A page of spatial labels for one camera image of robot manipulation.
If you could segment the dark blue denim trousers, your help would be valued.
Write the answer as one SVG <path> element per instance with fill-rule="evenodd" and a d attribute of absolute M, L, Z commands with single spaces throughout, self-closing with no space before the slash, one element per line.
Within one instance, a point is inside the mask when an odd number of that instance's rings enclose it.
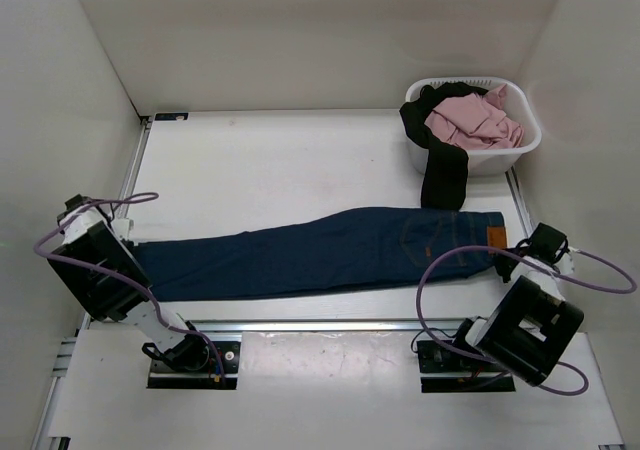
<path fill-rule="evenodd" d="M 418 284 L 489 269 L 486 246 L 505 243 L 499 212 L 356 208 L 303 224 L 237 235 L 145 242 L 133 255 L 162 302 L 293 298 Z"/>

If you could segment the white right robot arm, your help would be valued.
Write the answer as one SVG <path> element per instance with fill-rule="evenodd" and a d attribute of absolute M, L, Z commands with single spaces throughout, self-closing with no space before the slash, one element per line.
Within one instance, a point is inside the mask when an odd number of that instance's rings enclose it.
<path fill-rule="evenodd" d="M 510 288 L 488 319 L 459 327 L 449 345 L 452 363 L 470 370 L 485 358 L 532 386 L 543 384 L 584 320 L 553 294 L 553 272 L 568 250 L 564 233 L 540 223 L 507 256 L 495 255 L 496 272 Z"/>

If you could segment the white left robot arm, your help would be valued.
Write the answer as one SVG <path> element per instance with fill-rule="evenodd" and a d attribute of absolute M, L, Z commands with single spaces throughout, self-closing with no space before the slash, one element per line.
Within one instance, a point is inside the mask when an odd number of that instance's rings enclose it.
<path fill-rule="evenodd" d="M 212 362 L 211 344 L 193 324 L 162 309 L 132 254 L 132 221 L 116 217 L 121 206 L 156 197 L 145 192 L 104 200 L 78 194 L 65 202 L 58 227 L 34 245 L 34 252 L 47 260 L 91 318 L 136 328 L 148 339 L 142 351 L 150 359 L 175 372 L 196 372 Z"/>

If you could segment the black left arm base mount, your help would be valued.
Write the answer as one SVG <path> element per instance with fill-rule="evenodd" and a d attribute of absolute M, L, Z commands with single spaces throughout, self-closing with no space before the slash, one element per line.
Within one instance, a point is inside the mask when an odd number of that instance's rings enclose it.
<path fill-rule="evenodd" d="M 162 354 L 154 343 L 142 345 L 151 363 L 147 377 L 149 389 L 235 390 L 241 357 L 240 340 L 215 341 L 219 365 L 210 347 L 188 341 L 180 351 Z"/>

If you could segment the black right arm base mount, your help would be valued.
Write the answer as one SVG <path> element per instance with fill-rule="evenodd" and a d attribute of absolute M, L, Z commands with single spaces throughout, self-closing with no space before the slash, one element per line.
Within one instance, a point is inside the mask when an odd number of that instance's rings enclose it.
<path fill-rule="evenodd" d="M 510 393 L 513 377 L 499 366 L 452 353 L 431 340 L 412 344 L 423 394 Z"/>

